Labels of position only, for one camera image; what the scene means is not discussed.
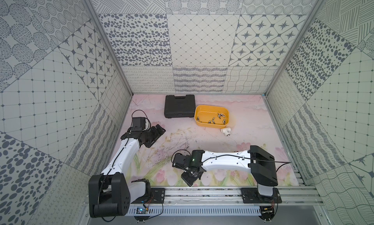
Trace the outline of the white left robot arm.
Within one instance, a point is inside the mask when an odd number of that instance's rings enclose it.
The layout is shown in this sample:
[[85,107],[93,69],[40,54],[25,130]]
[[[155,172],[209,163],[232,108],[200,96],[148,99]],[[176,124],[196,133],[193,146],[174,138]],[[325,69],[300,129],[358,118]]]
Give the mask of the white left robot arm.
[[129,128],[121,136],[121,146],[115,158],[88,183],[89,211],[92,218],[117,217],[127,214],[130,204],[139,201],[143,204],[154,199],[147,179],[127,183],[125,175],[141,146],[150,148],[166,130],[160,125],[147,130]]

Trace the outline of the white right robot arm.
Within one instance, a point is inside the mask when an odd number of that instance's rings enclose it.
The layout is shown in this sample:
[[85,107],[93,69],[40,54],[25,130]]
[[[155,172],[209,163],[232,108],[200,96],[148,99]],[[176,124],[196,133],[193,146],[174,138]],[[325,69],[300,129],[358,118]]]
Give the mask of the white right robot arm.
[[278,185],[277,163],[273,155],[255,145],[235,153],[194,150],[189,155],[175,154],[172,159],[172,166],[184,171],[181,178],[190,187],[207,171],[237,170],[252,174],[258,194],[265,197],[272,197]]

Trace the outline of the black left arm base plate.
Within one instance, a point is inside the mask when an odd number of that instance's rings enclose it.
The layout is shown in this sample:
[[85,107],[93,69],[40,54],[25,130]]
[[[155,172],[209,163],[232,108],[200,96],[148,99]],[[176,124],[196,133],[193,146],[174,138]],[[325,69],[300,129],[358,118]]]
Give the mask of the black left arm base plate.
[[165,200],[165,188],[151,186],[148,179],[132,181],[129,186],[132,204],[147,204],[149,202],[162,204]]

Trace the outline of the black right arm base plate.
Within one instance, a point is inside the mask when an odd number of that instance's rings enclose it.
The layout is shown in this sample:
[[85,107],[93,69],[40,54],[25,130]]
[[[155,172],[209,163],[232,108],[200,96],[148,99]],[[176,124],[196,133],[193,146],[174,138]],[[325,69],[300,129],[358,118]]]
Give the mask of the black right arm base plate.
[[257,188],[241,188],[241,197],[244,204],[264,204],[272,203],[281,204],[282,199],[277,188],[271,187],[271,195],[264,196],[260,195]]

